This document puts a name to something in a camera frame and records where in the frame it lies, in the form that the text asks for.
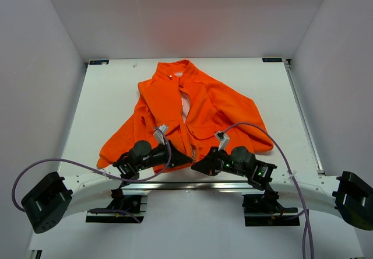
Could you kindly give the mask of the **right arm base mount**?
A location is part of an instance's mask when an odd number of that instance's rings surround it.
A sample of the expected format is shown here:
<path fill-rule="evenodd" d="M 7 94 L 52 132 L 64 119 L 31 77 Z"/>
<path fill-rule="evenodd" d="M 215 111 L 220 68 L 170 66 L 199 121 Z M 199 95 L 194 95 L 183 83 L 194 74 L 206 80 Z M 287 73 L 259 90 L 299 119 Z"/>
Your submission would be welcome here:
<path fill-rule="evenodd" d="M 297 208 L 286 208 L 278 202 L 276 192 L 265 191 L 261 194 L 243 194 L 242 208 L 246 227 L 288 227 L 299 226 L 300 216 Z"/>

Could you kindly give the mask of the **orange jacket with pink lining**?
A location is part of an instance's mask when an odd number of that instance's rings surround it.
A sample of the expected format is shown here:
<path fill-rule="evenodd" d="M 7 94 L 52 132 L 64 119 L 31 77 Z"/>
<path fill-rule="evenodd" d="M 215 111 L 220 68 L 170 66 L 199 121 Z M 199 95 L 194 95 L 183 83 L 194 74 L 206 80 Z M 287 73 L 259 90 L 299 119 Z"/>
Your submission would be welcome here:
<path fill-rule="evenodd" d="M 151 79 L 138 83 L 139 100 L 133 114 L 103 145 L 97 167 L 103 169 L 129 151 L 137 141 L 158 142 L 154 128 L 166 125 L 167 138 L 195 162 L 218 146 L 215 133 L 229 131 L 231 152 L 244 146 L 251 153 L 273 149 L 260 112 L 250 98 L 202 72 L 189 60 L 160 62 Z"/>

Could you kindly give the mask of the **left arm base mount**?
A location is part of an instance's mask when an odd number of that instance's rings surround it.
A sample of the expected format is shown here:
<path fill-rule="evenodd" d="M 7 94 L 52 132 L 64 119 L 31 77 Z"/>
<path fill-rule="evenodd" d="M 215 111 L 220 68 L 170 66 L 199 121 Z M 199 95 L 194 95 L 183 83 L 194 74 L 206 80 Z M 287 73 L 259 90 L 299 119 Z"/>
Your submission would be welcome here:
<path fill-rule="evenodd" d="M 116 189 L 111 191 L 111 198 L 107 207 L 89 210 L 86 223 L 142 223 L 147 209 L 147 195 L 125 194 Z"/>

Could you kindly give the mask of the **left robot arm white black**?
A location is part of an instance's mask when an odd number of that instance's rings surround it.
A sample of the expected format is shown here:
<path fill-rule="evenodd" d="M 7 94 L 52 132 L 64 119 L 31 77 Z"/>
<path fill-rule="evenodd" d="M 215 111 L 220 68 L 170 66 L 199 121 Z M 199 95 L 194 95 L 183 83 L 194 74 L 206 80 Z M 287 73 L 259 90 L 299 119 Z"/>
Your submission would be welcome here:
<path fill-rule="evenodd" d="M 88 167 L 75 176 L 48 173 L 21 200 L 21 205 L 36 234 L 56 226 L 62 218 L 104 205 L 109 211 L 122 208 L 123 197 L 112 190 L 138 183 L 139 173 L 163 165 L 172 169 L 192 162 L 171 143 L 152 148 L 138 141 L 128 152 L 104 170 Z"/>

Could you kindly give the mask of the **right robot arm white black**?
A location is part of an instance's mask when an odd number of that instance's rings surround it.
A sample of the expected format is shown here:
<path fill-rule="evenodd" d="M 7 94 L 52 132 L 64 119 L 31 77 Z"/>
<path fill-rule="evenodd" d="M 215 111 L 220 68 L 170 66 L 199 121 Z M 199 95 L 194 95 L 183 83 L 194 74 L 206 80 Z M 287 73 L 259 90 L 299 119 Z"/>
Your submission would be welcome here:
<path fill-rule="evenodd" d="M 225 172 L 246 178 L 251 187 L 261 191 L 244 198 L 242 206 L 247 213 L 281 215 L 287 208 L 302 208 L 340 217 L 361 230 L 372 230 L 372 187 L 352 172 L 344 171 L 337 177 L 275 174 L 276 165 L 258 160 L 243 146 L 231 153 L 212 147 L 191 168 L 208 176 Z"/>

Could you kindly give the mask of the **aluminium table edge rail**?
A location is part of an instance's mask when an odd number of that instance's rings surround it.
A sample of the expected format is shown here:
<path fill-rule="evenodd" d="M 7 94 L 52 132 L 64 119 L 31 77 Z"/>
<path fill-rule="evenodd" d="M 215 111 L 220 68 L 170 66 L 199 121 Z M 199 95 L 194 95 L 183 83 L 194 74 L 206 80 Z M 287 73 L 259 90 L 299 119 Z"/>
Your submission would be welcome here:
<path fill-rule="evenodd" d="M 305 187 L 324 187 L 327 184 L 325 177 L 307 177 L 301 176 L 297 179 L 302 188 Z M 83 181 L 81 179 L 64 180 L 64 184 L 71 190 L 110 190 L 119 187 L 120 182 L 114 180 L 96 180 Z M 135 183 L 124 187 L 124 190 L 251 190 L 253 186 L 245 182 L 193 182 L 193 183 Z"/>

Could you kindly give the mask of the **blue label sticker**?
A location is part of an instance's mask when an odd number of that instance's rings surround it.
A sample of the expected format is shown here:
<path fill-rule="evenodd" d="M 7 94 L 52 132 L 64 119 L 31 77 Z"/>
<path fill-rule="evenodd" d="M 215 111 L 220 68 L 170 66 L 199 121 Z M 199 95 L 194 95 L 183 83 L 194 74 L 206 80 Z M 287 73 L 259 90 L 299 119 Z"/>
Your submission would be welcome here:
<path fill-rule="evenodd" d="M 89 65 L 108 65 L 108 59 L 101 59 L 101 60 L 90 60 Z"/>
<path fill-rule="evenodd" d="M 282 58 L 280 57 L 263 57 L 263 62 L 283 62 Z"/>

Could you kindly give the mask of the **blue label sticker left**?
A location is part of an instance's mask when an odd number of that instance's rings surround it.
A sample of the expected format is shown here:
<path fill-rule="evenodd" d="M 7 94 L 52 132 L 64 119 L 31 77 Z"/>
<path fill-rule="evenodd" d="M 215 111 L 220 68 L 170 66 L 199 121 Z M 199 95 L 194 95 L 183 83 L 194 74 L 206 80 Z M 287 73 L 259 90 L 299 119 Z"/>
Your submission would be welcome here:
<path fill-rule="evenodd" d="M 89 65 L 108 65 L 108 59 L 101 59 L 101 60 L 90 60 Z"/>

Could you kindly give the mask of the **blue label sticker right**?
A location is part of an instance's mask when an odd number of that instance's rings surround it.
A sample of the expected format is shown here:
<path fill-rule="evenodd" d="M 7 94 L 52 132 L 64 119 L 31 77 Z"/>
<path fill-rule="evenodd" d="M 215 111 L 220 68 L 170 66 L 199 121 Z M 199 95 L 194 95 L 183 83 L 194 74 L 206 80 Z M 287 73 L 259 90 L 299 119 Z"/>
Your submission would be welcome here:
<path fill-rule="evenodd" d="M 263 57 L 263 62 L 283 62 L 282 58 L 280 57 Z"/>

